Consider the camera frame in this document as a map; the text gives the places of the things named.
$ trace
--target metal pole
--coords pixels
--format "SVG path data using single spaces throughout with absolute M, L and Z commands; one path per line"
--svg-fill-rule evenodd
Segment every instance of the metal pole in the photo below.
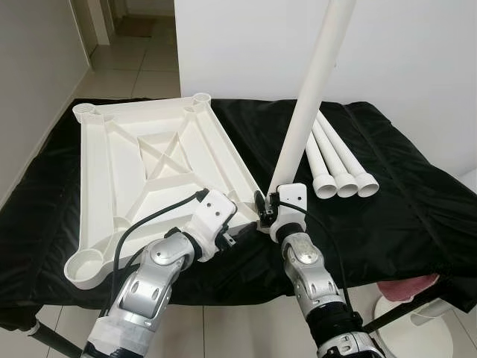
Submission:
M 46 327 L 40 321 L 37 321 L 35 326 L 27 332 L 27 335 L 70 358 L 79 358 L 83 352 L 82 349 L 54 330 Z
M 306 141 L 320 108 L 324 87 L 335 65 L 355 3 L 356 0 L 329 1 L 315 44 L 315 52 L 298 95 L 268 195 L 276 192 L 277 186 L 281 184 L 293 183 Z

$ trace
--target tile floor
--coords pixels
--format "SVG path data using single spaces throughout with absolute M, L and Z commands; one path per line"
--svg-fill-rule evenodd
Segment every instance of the tile floor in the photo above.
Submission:
M 151 37 L 116 37 L 111 46 L 97 46 L 91 64 L 77 97 L 180 97 L 173 21 L 158 21 Z
M 350 297 L 364 323 L 369 322 L 379 297 L 376 285 L 352 288 Z M 39 313 L 42 322 L 80 347 L 97 316 L 97 310 L 80 307 L 45 306 Z M 476 310 L 469 315 L 449 311 L 443 318 L 452 334 L 454 357 L 477 357 Z M 9 358 L 65 357 L 20 332 L 0 330 L 0 345 Z M 256 306 L 170 305 L 147 358 L 311 358 L 315 352 L 295 299 L 280 297 Z
M 77 97 L 171 98 L 180 96 L 174 23 L 159 23 L 152 38 L 119 37 L 92 54 L 94 72 L 81 84 Z M 379 297 L 376 285 L 350 290 L 354 308 L 371 320 Z M 42 322 L 83 347 L 98 311 L 45 306 Z M 476 310 L 469 315 L 450 311 L 444 320 L 452 332 L 454 357 L 477 357 Z M 61 358 L 62 354 L 25 337 L 0 330 L 2 356 Z M 239 307 L 171 305 L 147 357 L 286 358 L 315 357 L 315 346 L 294 298 Z

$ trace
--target white cylinder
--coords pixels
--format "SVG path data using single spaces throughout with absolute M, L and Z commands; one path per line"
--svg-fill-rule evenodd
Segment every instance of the white cylinder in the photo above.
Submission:
M 305 150 L 310 169 L 312 170 L 313 189 L 315 190 L 316 196 L 320 199 L 331 198 L 336 194 L 336 182 L 328 173 L 328 168 L 323 161 L 313 134 L 309 135 Z
M 335 178 L 338 196 L 348 198 L 355 195 L 358 192 L 358 185 L 356 184 L 355 178 L 348 173 L 344 167 L 340 157 L 318 122 L 313 123 L 312 132 L 328 166 L 329 172 Z
M 96 106 L 91 103 L 80 103 L 76 104 L 72 111 L 78 123 L 81 123 L 81 116 L 83 114 L 93 114 L 96 111 Z
M 341 159 L 341 162 L 346 167 L 347 171 L 356 179 L 358 184 L 358 195 L 362 198 L 376 194 L 379 189 L 379 184 L 371 174 L 367 173 L 360 162 L 356 159 L 351 150 L 343 142 L 342 138 L 336 133 L 322 112 L 318 112 L 316 116 L 317 121 L 323 128 L 333 148 Z
M 298 95 L 297 104 L 271 179 L 268 195 L 281 184 L 293 183 L 306 141 L 335 65 L 356 0 L 330 0 L 315 43 L 315 51 Z
M 212 96 L 209 93 L 196 93 L 192 96 L 193 104 L 205 103 L 210 104 Z

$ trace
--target black fabric cover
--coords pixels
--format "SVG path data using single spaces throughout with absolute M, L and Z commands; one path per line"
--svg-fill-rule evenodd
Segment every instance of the black fabric cover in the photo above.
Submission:
M 86 101 L 117 102 L 88 99 L 72 105 Z M 294 103 L 212 102 L 263 192 L 268 189 Z M 318 200 L 306 157 L 300 163 L 295 180 L 307 185 L 309 210 L 338 241 L 349 285 L 433 272 L 453 280 L 464 277 L 456 284 L 453 304 L 472 308 L 477 296 L 477 196 L 429 164 L 371 104 L 323 103 L 321 110 L 381 186 L 370 198 Z M 0 212 L 0 307 L 102 306 L 109 278 L 82 291 L 63 276 L 63 266 L 78 246 L 79 195 L 80 125 L 69 108 Z M 308 230 L 340 286 L 329 239 L 312 221 Z M 183 272 L 171 302 L 257 304 L 293 293 L 278 245 L 257 232 L 254 224 L 237 240 L 229 251 Z

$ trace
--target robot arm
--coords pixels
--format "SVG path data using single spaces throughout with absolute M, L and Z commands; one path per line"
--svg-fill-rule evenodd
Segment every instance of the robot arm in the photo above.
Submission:
M 233 202 L 211 190 L 183 231 L 174 228 L 146 246 L 138 270 L 126 280 L 107 315 L 96 320 L 82 357 L 145 356 L 172 284 L 194 261 L 213 257 L 235 212 Z
M 263 202 L 258 194 L 257 199 Z M 377 344 L 364 332 L 360 315 L 347 306 L 325 269 L 322 253 L 305 232 L 305 214 L 280 202 L 306 210 L 306 186 L 300 183 L 279 186 L 271 195 L 271 208 L 259 216 L 263 230 L 272 222 L 271 238 L 281 247 L 285 273 L 293 283 L 298 304 L 317 345 L 318 358 L 383 358 Z M 257 207 L 265 209 L 263 203 Z

